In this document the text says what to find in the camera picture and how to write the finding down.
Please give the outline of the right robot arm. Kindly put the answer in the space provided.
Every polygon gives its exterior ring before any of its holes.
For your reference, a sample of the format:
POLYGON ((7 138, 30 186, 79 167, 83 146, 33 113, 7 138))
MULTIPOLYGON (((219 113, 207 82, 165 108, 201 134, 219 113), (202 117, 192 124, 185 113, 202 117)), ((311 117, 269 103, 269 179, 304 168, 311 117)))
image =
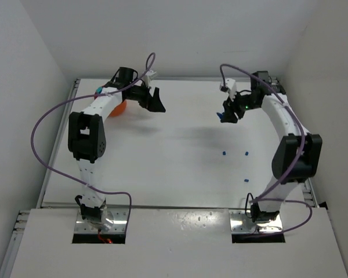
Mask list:
POLYGON ((279 81, 273 82, 266 71, 250 77, 246 94, 237 90, 234 79, 222 78, 220 91, 227 93, 222 123, 237 123, 245 113, 261 109, 270 119, 280 143, 271 162, 272 178, 265 190, 248 202, 253 222, 269 222, 277 218, 283 202, 298 184, 315 176, 322 148, 322 138, 309 132, 291 108, 287 93, 279 81))

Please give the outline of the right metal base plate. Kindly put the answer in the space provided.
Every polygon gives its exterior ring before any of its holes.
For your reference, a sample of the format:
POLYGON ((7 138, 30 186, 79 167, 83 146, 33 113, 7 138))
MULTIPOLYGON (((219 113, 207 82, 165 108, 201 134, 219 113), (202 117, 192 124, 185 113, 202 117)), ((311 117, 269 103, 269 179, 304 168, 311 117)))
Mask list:
POLYGON ((250 210, 229 210, 232 234, 274 233, 283 230, 281 217, 267 222, 252 222, 250 210))

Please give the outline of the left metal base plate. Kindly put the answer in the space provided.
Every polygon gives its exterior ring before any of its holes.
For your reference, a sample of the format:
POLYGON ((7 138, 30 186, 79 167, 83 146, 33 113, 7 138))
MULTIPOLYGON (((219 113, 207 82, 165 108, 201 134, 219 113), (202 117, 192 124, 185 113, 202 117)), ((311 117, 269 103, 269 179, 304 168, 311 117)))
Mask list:
POLYGON ((108 209, 102 214, 101 221, 83 219, 81 212, 77 214, 74 233, 75 234, 123 234, 126 231, 128 209, 108 209))

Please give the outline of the metal base plate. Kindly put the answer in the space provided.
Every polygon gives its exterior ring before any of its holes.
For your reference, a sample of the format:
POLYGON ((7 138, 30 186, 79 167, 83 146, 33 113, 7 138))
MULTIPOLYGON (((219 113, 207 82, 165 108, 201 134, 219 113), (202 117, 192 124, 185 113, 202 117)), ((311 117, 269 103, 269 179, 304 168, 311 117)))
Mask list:
POLYGON ((108 209, 102 214, 101 221, 83 219, 81 212, 77 214, 74 233, 75 234, 123 234, 126 231, 128 209, 108 209))
POLYGON ((283 230, 281 217, 267 222, 252 222, 250 210, 229 210, 232 234, 274 233, 283 230))

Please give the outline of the orange divided container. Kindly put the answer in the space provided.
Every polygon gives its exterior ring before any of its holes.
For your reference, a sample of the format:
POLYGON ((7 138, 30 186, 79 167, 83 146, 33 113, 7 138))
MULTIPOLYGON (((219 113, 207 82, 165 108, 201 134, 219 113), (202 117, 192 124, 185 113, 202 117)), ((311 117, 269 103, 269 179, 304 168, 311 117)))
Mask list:
POLYGON ((123 101, 118 106, 116 106, 113 111, 109 114, 109 117, 120 116, 126 110, 127 102, 123 101))

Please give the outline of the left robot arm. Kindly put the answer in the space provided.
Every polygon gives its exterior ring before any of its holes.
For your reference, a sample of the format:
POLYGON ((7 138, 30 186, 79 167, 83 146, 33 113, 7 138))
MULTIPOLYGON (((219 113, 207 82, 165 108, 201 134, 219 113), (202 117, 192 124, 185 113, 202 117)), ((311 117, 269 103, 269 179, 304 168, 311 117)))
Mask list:
POLYGON ((156 73, 150 69, 135 81, 135 70, 121 67, 105 85, 99 87, 93 102, 80 112, 70 113, 68 119, 68 149, 77 161, 85 188, 75 200, 81 216, 97 229, 107 225, 106 197, 99 189, 102 156, 107 149, 104 122, 125 100, 136 101, 150 112, 166 111, 160 100, 160 90, 150 85, 156 73))

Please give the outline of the teal lego brick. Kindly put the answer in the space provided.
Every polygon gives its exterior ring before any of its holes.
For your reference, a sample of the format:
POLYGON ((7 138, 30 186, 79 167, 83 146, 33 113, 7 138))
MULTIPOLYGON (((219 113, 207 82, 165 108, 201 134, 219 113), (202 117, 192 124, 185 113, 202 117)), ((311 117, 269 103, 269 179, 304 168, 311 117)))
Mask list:
POLYGON ((98 87, 95 91, 96 94, 100 94, 102 92, 103 88, 102 87, 98 87))

